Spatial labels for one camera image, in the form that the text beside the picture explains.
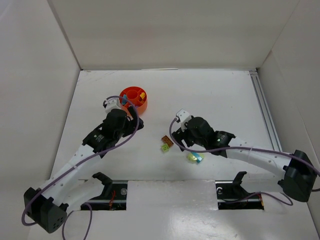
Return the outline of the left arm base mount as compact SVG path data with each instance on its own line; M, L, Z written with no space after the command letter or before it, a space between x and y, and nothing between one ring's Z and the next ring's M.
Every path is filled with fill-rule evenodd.
M127 209L127 180L112 180L102 172L95 173L92 177L103 185L99 194L86 202L93 211L125 211Z

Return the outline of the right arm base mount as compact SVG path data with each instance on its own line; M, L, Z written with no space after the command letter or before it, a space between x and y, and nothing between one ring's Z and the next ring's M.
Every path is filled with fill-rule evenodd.
M245 199L251 194L241 186L246 174L246 171L240 171L233 180L218 180L215 182L219 210L264 210L260 194Z

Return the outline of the lime green lego brick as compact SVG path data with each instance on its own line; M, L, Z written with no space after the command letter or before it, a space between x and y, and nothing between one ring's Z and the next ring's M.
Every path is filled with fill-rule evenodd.
M170 150L170 147L169 147L169 145L167 143L165 143L165 144L163 144L161 146L161 150L162 150L163 153L166 153L166 152L168 152Z

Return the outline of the yellow curved lego brick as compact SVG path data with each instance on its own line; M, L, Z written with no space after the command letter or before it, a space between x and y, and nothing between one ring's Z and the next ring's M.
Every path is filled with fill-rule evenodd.
M142 92L140 95L140 100L143 101L145 98L146 98L146 93L145 92Z

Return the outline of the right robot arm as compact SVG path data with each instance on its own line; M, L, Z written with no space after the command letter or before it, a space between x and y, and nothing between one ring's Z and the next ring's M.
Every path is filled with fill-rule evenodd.
M175 123L180 127L173 131ZM218 186L218 191L224 191L219 198L228 204L270 192L279 192L289 199L306 203L316 192L314 185L320 171L304 151L287 153L259 148L230 132L214 130L202 117L189 114L172 120L169 135L181 151L212 154L267 171L267 176L257 174L251 177L247 170L242 170L228 183Z

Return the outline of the brown lego plate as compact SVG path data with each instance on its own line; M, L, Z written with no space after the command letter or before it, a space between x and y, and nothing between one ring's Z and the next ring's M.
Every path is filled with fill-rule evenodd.
M167 144L169 148L174 145L173 141L167 135L163 136L161 140L164 144Z

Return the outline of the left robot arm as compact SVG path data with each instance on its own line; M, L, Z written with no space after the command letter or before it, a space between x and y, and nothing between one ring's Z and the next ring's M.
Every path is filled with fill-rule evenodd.
M21 223L39 225L51 234L64 224L70 213L87 205L90 199L107 197L113 187L110 177L97 172L83 183L80 178L108 152L122 146L120 139L128 142L143 127L144 122L134 106L128 111L117 107L109 110L102 123L83 139L76 153L51 179L25 191Z

